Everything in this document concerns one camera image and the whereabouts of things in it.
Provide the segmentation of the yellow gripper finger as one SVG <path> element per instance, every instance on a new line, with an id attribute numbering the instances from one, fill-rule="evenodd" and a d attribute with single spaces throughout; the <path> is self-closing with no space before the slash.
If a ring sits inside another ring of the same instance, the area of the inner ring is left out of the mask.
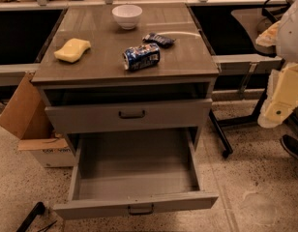
<path id="1" fill-rule="evenodd" d="M 277 42 L 279 26 L 279 21 L 272 24 L 268 29 L 266 29 L 256 38 L 256 44 L 265 47 L 274 46 Z"/>
<path id="2" fill-rule="evenodd" d="M 270 129 L 281 125 L 298 106 L 298 64 L 287 63 L 281 71 L 273 70 L 266 95 L 257 122 Z"/>

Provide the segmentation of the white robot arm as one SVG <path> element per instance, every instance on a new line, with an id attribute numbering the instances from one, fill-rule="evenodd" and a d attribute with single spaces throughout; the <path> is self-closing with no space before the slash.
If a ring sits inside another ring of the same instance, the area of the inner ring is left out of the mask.
<path id="1" fill-rule="evenodd" d="M 286 62 L 281 71 L 271 72 L 267 99 L 257 119 L 261 127 L 269 129 L 280 125 L 298 106 L 298 0 L 255 42 L 275 46 L 276 54 Z"/>

